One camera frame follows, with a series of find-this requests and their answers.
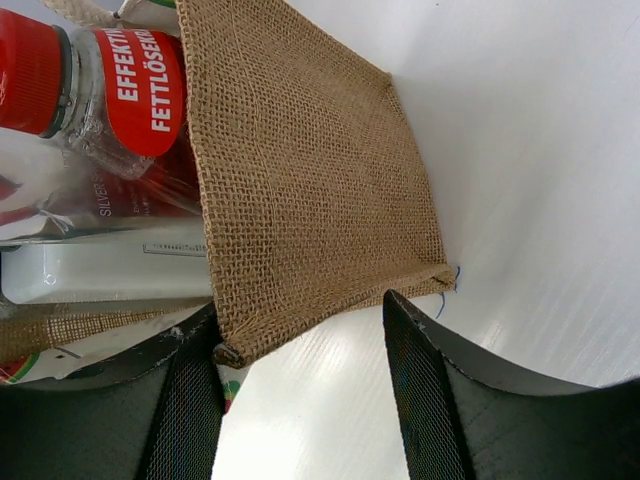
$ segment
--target red label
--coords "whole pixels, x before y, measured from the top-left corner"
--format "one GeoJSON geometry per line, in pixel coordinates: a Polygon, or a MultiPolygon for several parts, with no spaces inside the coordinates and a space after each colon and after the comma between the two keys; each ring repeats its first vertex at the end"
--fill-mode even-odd
{"type": "Polygon", "coordinates": [[[184,121],[178,40],[148,30],[94,30],[104,65],[109,122],[122,145],[158,157],[184,121]]]}

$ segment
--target black mesh fabric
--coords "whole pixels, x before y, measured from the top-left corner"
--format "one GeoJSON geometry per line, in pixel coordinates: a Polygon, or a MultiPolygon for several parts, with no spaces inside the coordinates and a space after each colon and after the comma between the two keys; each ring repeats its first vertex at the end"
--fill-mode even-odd
{"type": "Polygon", "coordinates": [[[224,412],[211,351],[217,334],[204,322],[178,350],[154,416],[139,480],[209,480],[224,412]]]}
{"type": "Polygon", "coordinates": [[[444,360],[404,300],[388,292],[384,329],[409,475],[413,480],[474,478],[444,360]]]}

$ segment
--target plastic bottle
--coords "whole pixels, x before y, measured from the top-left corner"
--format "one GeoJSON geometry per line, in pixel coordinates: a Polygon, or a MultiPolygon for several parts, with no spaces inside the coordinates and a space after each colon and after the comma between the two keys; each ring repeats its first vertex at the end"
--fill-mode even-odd
{"type": "Polygon", "coordinates": [[[1,127],[54,138],[101,178],[134,182],[199,215],[177,39],[146,30],[68,35],[0,9],[0,78],[1,127]]]}
{"type": "Polygon", "coordinates": [[[0,245],[202,237],[199,214],[152,194],[144,180],[124,180],[55,142],[0,129],[0,245]]]}

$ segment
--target white background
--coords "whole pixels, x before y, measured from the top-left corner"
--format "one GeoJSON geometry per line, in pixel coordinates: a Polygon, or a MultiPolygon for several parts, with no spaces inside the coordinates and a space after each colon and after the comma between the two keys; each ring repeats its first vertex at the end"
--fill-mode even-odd
{"type": "MultiPolygon", "coordinates": [[[[462,269],[439,320],[560,378],[640,374],[640,4],[291,3],[394,74],[462,269]]],[[[214,478],[407,478],[379,308],[254,366],[214,478]]]]}

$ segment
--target burlap fabric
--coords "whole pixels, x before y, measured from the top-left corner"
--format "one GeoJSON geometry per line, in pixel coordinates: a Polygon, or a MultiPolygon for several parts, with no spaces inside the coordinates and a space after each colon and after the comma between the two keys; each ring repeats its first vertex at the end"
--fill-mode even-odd
{"type": "Polygon", "coordinates": [[[188,299],[148,311],[75,313],[69,304],[14,305],[0,295],[0,363],[204,303],[206,299],[188,299]]]}
{"type": "Polygon", "coordinates": [[[330,315],[453,285],[391,83],[282,0],[177,0],[224,345],[244,366],[330,315]]]}

